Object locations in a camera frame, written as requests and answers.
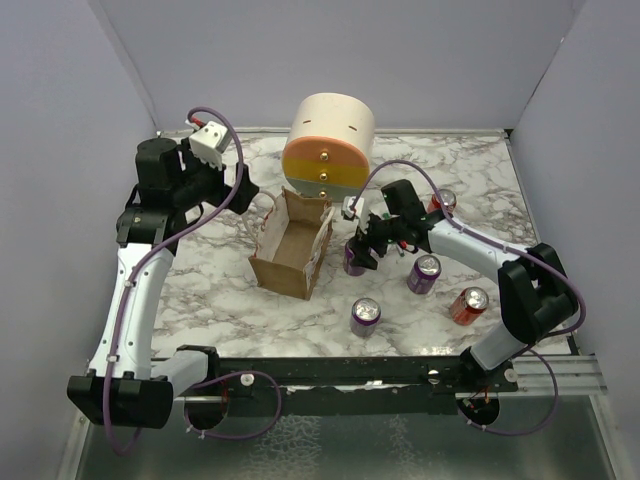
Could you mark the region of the purple Fanta can back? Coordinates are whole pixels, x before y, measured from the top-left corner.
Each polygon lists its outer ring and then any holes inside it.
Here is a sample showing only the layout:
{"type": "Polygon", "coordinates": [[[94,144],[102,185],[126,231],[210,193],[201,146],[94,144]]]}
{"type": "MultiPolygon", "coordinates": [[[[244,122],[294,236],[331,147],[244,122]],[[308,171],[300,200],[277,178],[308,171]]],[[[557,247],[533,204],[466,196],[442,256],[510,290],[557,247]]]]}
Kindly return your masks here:
{"type": "Polygon", "coordinates": [[[361,276],[370,267],[373,257],[365,243],[356,237],[346,242],[344,248],[343,268],[349,276],[361,276]]]}

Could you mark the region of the purple fanta can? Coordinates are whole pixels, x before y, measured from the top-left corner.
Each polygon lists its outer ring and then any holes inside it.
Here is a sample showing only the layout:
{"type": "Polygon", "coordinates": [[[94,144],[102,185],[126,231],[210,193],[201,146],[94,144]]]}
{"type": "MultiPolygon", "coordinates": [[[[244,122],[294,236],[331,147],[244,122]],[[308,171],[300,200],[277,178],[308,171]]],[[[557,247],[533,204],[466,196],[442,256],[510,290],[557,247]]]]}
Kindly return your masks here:
{"type": "Polygon", "coordinates": [[[441,263],[437,257],[426,254],[418,257],[407,278],[408,288],[415,294],[428,294],[442,271],[441,263]]]}
{"type": "Polygon", "coordinates": [[[356,237],[346,242],[344,248],[343,268],[349,276],[361,276],[370,267],[373,257],[365,243],[356,237]]]}
{"type": "Polygon", "coordinates": [[[381,318],[381,307],[373,299],[363,297],[354,302],[351,309],[351,331],[361,338],[373,334],[381,318]]]}

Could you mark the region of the purple Fanta can front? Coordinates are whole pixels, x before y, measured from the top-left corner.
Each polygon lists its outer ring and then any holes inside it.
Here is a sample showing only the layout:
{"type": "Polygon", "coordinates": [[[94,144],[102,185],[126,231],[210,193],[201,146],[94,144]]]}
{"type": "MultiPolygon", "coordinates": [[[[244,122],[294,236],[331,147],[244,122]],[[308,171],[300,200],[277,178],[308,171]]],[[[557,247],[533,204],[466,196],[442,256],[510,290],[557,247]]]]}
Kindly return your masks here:
{"type": "Polygon", "coordinates": [[[363,297],[354,302],[351,309],[351,331],[361,338],[373,334],[381,318],[381,307],[373,299],[363,297]]]}

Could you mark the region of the red cola can back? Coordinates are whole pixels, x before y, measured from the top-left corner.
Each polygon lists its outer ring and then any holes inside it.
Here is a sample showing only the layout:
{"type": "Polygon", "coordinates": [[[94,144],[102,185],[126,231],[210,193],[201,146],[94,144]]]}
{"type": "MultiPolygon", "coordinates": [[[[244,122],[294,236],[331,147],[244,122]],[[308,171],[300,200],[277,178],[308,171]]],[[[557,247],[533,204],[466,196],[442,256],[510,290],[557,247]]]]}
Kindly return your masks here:
{"type": "Polygon", "coordinates": [[[453,214],[457,206],[456,194],[448,189],[440,189],[439,195],[433,193],[427,203],[426,212],[431,213],[436,210],[445,208],[449,214],[453,214]]]}

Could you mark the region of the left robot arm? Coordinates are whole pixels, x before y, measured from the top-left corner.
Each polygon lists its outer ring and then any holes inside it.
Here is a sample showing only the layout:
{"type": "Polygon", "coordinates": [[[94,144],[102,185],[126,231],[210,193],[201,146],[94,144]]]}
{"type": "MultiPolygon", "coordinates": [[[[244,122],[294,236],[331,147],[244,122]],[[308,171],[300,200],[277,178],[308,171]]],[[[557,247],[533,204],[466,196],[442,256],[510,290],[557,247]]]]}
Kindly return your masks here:
{"type": "Polygon", "coordinates": [[[203,143],[153,138],[137,147],[137,183],[116,222],[116,285],[105,328],[86,373],[67,386],[68,398],[95,425],[160,429],[178,395],[191,387],[206,395],[220,385],[214,348],[181,347],[154,365],[151,343],[179,240],[206,222],[188,221],[187,212],[209,204],[241,214],[259,191],[242,154],[234,184],[226,184],[222,155],[230,144],[241,142],[225,134],[203,143]]]}

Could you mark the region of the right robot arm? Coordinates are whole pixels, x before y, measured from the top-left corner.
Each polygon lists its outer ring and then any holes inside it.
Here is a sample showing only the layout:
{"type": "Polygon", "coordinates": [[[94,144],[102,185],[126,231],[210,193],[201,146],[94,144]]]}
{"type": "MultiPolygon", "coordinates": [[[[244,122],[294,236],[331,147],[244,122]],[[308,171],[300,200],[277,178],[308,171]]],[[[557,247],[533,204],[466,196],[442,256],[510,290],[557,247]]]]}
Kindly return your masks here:
{"type": "Polygon", "coordinates": [[[494,238],[482,238],[463,223],[453,224],[442,211],[428,212],[408,180],[392,182],[381,193],[388,218],[370,212],[362,198],[343,200],[343,217],[358,222],[347,242],[347,269],[375,270],[389,245],[405,242],[455,260],[498,286],[501,322],[461,355],[459,378],[467,389],[486,388],[497,367],[536,345],[578,311],[577,295],[566,284],[551,246],[502,246],[494,238]]]}

